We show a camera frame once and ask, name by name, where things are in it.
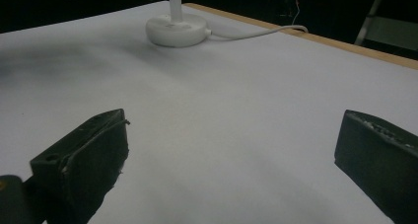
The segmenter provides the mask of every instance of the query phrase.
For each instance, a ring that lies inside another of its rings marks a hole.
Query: lamp base
[[[158,45],[186,47],[204,41],[210,31],[206,20],[197,15],[183,14],[183,21],[172,23],[170,15],[150,19],[146,25],[148,39]]]

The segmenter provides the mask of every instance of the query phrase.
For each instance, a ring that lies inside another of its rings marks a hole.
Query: black object
[[[123,110],[98,114],[31,160],[22,183],[0,177],[0,223],[85,224],[128,156]]]
[[[346,111],[335,164],[394,223],[418,223],[417,136],[381,118]]]

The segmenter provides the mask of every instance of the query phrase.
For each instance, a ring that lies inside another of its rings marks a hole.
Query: wooden table edge
[[[201,10],[201,11],[212,13],[212,14],[216,14],[216,15],[219,15],[219,16],[222,16],[222,17],[230,18],[230,19],[233,19],[233,20],[237,20],[237,21],[240,21],[240,22],[247,23],[247,24],[260,26],[260,27],[263,27],[263,28],[266,28],[266,29],[273,29],[273,28],[279,27],[279,26],[274,25],[274,24],[266,23],[266,22],[263,22],[263,21],[259,21],[259,20],[256,20],[256,19],[248,18],[248,17],[244,17],[244,16],[237,15],[237,14],[232,14],[232,13],[225,12],[225,11],[218,10],[218,9],[213,9],[213,8],[206,7],[206,6],[203,6],[203,5],[198,5],[198,4],[194,4],[194,3],[186,3],[184,5],[187,6],[187,7],[193,8],[193,9]],[[338,41],[338,40],[331,39],[331,38],[320,37],[320,36],[313,35],[313,34],[306,34],[306,33],[300,32],[300,31],[296,31],[296,30],[285,30],[285,31],[282,31],[282,32],[284,32],[286,34],[289,34],[289,35],[292,35],[292,36],[302,37],[302,38],[312,40],[312,41],[315,41],[315,42],[318,42],[318,43],[322,43],[322,44],[330,45],[330,46],[333,46],[333,47],[336,47],[336,48],[344,49],[344,50],[347,50],[347,51],[350,51],[350,52],[353,52],[353,53],[361,54],[361,55],[368,56],[368,57],[371,57],[371,58],[379,59],[379,60],[386,61],[386,62],[389,62],[389,63],[394,63],[394,64],[397,64],[397,65],[400,65],[400,66],[404,66],[404,67],[408,67],[408,68],[418,70],[418,61],[417,60],[404,58],[404,57],[389,54],[389,53],[380,52],[380,51],[377,51],[377,50],[373,50],[373,49],[365,48],[365,47],[362,47],[362,46]]]

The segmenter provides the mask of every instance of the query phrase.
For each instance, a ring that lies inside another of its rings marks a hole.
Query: thin wire
[[[260,36],[264,36],[264,35],[269,35],[269,34],[277,33],[279,31],[282,31],[282,30],[285,30],[285,29],[302,30],[305,33],[309,32],[308,29],[305,26],[290,25],[290,26],[283,26],[283,27],[276,28],[276,29],[265,30],[265,31],[257,32],[257,33],[251,33],[251,34],[229,35],[229,34],[216,33],[216,32],[212,31],[211,35],[213,35],[215,37],[222,37],[222,38],[228,38],[228,39],[244,39],[244,38],[260,37]]]
[[[293,18],[292,25],[295,24],[296,18],[298,18],[299,14],[301,13],[301,9],[299,8],[299,0],[295,0],[295,3],[296,8],[298,8],[298,12],[296,13],[295,18]]]

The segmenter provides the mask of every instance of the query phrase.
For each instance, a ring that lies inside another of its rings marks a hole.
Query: white cable
[[[298,12],[295,15],[295,18],[293,18],[292,25],[295,24],[296,18],[298,18],[299,14],[301,13],[301,9],[299,8],[299,0],[295,0],[296,8],[298,8]]]
[[[265,30],[265,31],[257,32],[257,33],[251,33],[251,34],[230,35],[230,34],[216,33],[212,31],[211,35],[216,36],[216,37],[228,38],[228,39],[244,39],[244,38],[260,37],[264,35],[274,34],[285,29],[302,30],[305,33],[308,33],[308,29],[304,26],[290,25],[290,26],[283,26],[283,27],[276,28],[276,29]]]

